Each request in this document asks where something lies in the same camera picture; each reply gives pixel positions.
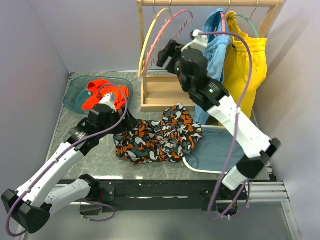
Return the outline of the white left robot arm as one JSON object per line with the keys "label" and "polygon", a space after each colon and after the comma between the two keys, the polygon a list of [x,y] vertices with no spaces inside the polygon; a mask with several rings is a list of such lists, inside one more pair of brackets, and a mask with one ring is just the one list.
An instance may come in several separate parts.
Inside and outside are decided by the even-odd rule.
{"label": "white left robot arm", "polygon": [[100,194],[100,183],[88,174],[57,191],[53,188],[66,172],[84,158],[100,140],[109,134],[120,134],[132,126],[127,106],[120,110],[106,103],[97,104],[74,128],[65,135],[53,156],[18,189],[7,189],[1,196],[7,212],[5,229],[9,236],[14,219],[25,233],[38,232],[51,215],[68,204],[82,199],[94,201]]}

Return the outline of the camouflage patterned shorts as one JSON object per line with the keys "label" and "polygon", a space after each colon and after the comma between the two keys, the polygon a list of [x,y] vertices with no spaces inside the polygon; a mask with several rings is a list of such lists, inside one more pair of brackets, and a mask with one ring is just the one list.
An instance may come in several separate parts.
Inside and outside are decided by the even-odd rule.
{"label": "camouflage patterned shorts", "polygon": [[137,121],[136,126],[113,137],[115,154],[132,165],[177,163],[189,155],[202,138],[202,126],[184,105],[166,109],[160,121]]}

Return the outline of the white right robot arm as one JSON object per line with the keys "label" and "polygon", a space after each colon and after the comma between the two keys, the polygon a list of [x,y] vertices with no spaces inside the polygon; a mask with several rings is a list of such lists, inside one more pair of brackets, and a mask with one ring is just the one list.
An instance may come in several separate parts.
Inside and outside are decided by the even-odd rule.
{"label": "white right robot arm", "polygon": [[170,40],[157,54],[157,66],[177,75],[182,90],[209,115],[217,119],[242,147],[244,156],[226,174],[219,186],[219,194],[231,199],[246,180],[254,179],[281,146],[277,138],[271,139],[261,132],[237,108],[228,90],[207,75],[208,60],[201,50]]}

